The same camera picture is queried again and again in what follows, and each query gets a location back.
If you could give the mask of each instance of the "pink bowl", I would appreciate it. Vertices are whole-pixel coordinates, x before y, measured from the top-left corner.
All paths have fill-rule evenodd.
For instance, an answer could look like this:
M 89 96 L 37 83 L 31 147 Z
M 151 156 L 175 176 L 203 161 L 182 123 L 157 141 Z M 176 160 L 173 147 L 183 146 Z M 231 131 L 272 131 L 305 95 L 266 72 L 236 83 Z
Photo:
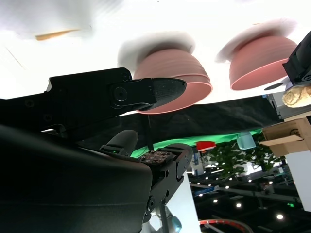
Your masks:
M 282 36 L 256 39 L 242 47 L 230 65 L 232 90 L 259 87 L 287 76 L 287 62 L 297 44 Z
M 212 91 L 209 77 L 200 62 L 182 50 L 161 50 L 146 57 L 138 66 L 134 79 L 179 78 L 187 82 L 185 92 L 177 99 L 143 114 L 160 114 L 189 107 Z

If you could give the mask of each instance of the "green leaves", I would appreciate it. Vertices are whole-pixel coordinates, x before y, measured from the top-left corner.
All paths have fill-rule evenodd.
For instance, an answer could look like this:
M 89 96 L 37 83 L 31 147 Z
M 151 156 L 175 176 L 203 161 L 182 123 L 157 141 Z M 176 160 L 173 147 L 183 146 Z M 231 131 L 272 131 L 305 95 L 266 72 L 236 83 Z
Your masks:
M 217 144 L 213 150 L 202 155 L 203 161 L 218 162 L 219 168 L 224 171 L 222 178 L 230 177 L 235 174 L 244 173 L 245 170 L 239 165 L 251 162 L 253 167 L 264 166 L 268 171 L 273 168 L 273 164 L 280 162 L 281 158 L 276 158 L 269 147 L 259 144 L 264 141 L 262 133 L 253 135 L 256 147 L 248 150 L 240 150 L 236 140 Z

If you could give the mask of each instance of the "cardboard box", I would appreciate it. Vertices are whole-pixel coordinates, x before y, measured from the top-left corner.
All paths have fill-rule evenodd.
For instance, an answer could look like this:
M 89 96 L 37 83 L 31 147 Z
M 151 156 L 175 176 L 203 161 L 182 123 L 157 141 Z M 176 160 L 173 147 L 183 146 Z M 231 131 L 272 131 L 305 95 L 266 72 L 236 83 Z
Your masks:
M 311 150 L 311 125 L 306 118 L 291 120 L 263 129 L 266 141 L 275 157 Z
M 280 123 L 263 129 L 269 146 L 276 157 L 286 156 L 300 201 L 305 211 L 311 212 L 311 186 L 308 185 L 311 164 L 311 125 L 306 118 Z

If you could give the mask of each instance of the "bread roll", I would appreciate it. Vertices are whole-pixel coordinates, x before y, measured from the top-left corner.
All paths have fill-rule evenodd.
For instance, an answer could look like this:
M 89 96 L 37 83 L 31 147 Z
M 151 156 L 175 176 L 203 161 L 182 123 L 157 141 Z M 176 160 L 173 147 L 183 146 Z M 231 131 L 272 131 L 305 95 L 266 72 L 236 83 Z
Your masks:
M 283 94 L 283 103 L 290 108 L 299 108 L 311 104 L 311 86 L 298 86 Z

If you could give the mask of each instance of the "light blue cup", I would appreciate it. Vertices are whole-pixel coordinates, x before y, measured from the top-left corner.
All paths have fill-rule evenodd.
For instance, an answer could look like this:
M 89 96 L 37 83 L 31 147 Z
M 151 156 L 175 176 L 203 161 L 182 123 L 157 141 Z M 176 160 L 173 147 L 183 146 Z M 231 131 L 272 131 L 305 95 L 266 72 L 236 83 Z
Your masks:
M 237 143 L 241 150 L 247 150 L 256 147 L 256 144 L 250 132 L 239 133 L 237 137 Z

